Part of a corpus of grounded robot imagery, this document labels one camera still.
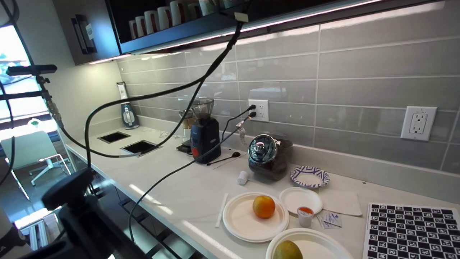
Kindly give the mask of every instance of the backsplash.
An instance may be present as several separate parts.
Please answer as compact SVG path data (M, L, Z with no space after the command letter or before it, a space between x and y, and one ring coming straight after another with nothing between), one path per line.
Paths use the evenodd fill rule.
M460 172L460 1L447 0L243 38L200 96L223 125L269 99L269 122L246 129L296 144ZM225 44L118 60L131 96L204 73ZM140 115L179 121L193 89L135 103ZM401 139L406 106L437 106L429 142Z

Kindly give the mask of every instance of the small appliance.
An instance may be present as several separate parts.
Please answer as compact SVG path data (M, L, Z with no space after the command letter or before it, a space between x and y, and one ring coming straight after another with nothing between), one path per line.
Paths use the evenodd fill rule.
M249 144L249 167L255 175L281 180L286 174L292 141L269 133L258 135Z
M213 106L213 97L199 97L190 109L196 118L190 128L192 155L200 164L213 161L222 154L219 122L212 116Z

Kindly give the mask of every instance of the chair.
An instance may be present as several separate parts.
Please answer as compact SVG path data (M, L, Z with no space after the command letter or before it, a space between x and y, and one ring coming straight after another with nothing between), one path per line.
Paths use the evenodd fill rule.
M16 145L16 155L15 155L12 175L16 180L19 188L25 192L28 200L31 200L29 194L23 188L22 182L18 180L15 169L46 161L46 167L31 181L32 185L35 185L38 178L41 178L49 169L55 168L55 165L58 164L62 164L68 171L68 174L71 174L69 167L64 161L62 155L56 151L54 142L51 141L51 138L45 131L35 131L26 135L15 136L15 145ZM3 139L2 146L6 154L6 161L8 164L10 164L12 138Z

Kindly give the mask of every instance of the black cable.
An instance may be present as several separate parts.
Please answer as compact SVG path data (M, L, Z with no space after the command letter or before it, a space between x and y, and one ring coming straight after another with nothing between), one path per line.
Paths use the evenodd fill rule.
M181 126L183 121L186 119L186 115L189 113L196 96L199 95L204 80L219 67L219 64L225 60L225 57L227 56L227 53L232 50L232 47L236 44L238 38L240 37L242 34L242 27L243 27L245 23L242 21L238 21L238 26L236 26L236 31L235 34L232 36L232 38L229 40L227 43L227 47L217 56L217 59L212 63L212 66L207 69L207 72L196 79L194 82L190 82L190 83L186 83L183 86L177 86L177 87L173 87L173 89L169 89L169 90L161 90L161 92L157 92L157 93L150 93L150 95L141 95L141 96L134 96L134 97L127 97L127 99L118 99L118 100L112 100L112 102L107 102L101 106L98 106L95 110L92 110L89 113L89 116L87 118L87 122L85 122L85 145L87 145L87 162L88 162L88 169L91 169L91 144L89 144L89 125L91 125L91 121L92 118L102 109L108 108L108 106L112 106L112 105L117 105L117 103L121 103L121 102L131 102L131 100L141 100L141 99L148 99L148 97L157 97L157 96L163 96L163 95L169 95L169 93L173 93L173 92L179 92L179 90L183 90L183 89L187 89L196 83L199 83L193 97L190 99L189 102L189 106L184 112L184 115L181 116L181 119L177 122L176 128L170 132L170 135L163 139L160 144L157 144L157 148L161 146L164 142L167 142L176 132L177 129Z
M2 1L3 8L6 8L5 11L8 13L8 15L9 15L9 18L10 18L10 20L9 20L9 26L13 26L13 27L15 27L15 30L16 30L16 33L18 33L18 37L20 38L20 41L22 41L22 44L23 44L23 49L25 49L25 51L26 51L26 54L28 54L28 59L29 59L29 62L31 62L32 72L33 72L33 74L36 74L36 64L35 64L35 62L33 62L33 59L32 59L32 54L31 54L31 51L29 51L29 49L28 49L26 43L25 43L25 37L22 36L20 30L18 28L18 23L16 23L16 20L19 18L18 1L16 1L16 0L12 0L13 7L15 7L13 13L8 8L5 0L0 0L0 1ZM58 122L61 131L62 131L74 144L77 144L78 146L87 149L87 146L85 146L84 144L78 142L78 141L66 131L65 125L62 123L62 118L61 118L61 115L59 115L58 106L52 102L52 96L49 95L48 89L46 89L45 85L43 85L43 82L42 82L41 79L38 79L38 83L39 83L41 87L42 87L42 96L43 96L43 99L46 100L48 109L49 109L51 115L54 116L54 119ZM100 152L100 151L97 151L97 149L91 149L91 152L98 154L98 155L101 155L101 156L108 156L108 158L127 158L127 156L137 156L137 155L140 155L138 152L112 155L112 154Z
M243 113L246 113L246 112L249 112L249 110L252 110L252 109L256 109L256 105L250 105L250 106L248 106L248 109L245 109L242 113L239 113L239 115L236 115L236 116L233 116L233 118L229 118L227 122L226 122L225 129L223 129L222 133L220 133L220 138L225 138L225 133L226 133L226 131L227 131L227 128L229 128L230 121L240 118Z
M6 178L12 174L12 169L13 169L13 165L15 165L15 158L16 158L16 136L15 136L15 132L13 132L13 128L15 128L15 118L13 118L13 110L12 110L12 103L10 103L10 97L8 96L6 90L5 90L5 86L0 80L0 89L5 95L5 102L6 102L6 106L9 108L9 116L10 116L10 128L12 128L12 156L10 156L10 161L9 161L9 169L6 171L5 177L2 178L0 181L0 185L6 181Z
M235 151L230 156L210 161L210 162L207 162L206 165L217 164L217 162L222 162L222 161L226 161L226 159L230 159L230 158L235 158L235 156L240 156L240 155L242 155L242 154L240 154L239 151Z
M85 146L84 144L78 142L78 141L65 129L65 126L59 126L59 128L61 128L61 131L62 131L74 144L77 144L78 146L87 149L87 146ZM101 155L101 156L107 156L107 158L128 158L128 156L138 156L138 155L140 155L140 152L111 155L111 154L100 152L100 151L97 151L97 149L91 149L91 152L98 154L98 155Z
M217 142L212 149L209 149L207 152L202 154L200 156L206 156L206 155L209 155L210 152L213 152L213 151L215 151L216 148L219 148L223 142L226 142L238 129L239 129L239 128L235 128L226 138L223 138L223 139L222 139L220 142ZM177 168L177 169L166 174L164 177L161 177L157 182L154 182L154 184L138 198L138 201L137 201L137 203L134 204L134 207L131 208L131 211L130 211L130 218L128 218L130 236L131 236L133 243L135 243L134 234L133 234L133 213L134 213L134 210L140 205L140 203L144 200L144 197L146 197L150 191L153 191L161 181L164 181L166 178L171 177L173 174L176 174L176 172L179 172L179 171L181 171L181 169L184 169L184 168L187 168L187 167L190 167L190 165L194 164L197 159L200 159L200 156L196 158L196 159L193 159L193 161L190 161L190 162L187 162L187 164L184 164L184 165L181 165L180 168Z

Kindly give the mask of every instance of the white outlet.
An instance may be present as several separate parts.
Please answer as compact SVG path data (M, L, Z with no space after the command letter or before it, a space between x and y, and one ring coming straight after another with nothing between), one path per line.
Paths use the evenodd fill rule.
M436 109L436 106L407 106L401 138L429 141Z
M249 99L249 105L256 105L256 121L269 121L269 100L268 99Z

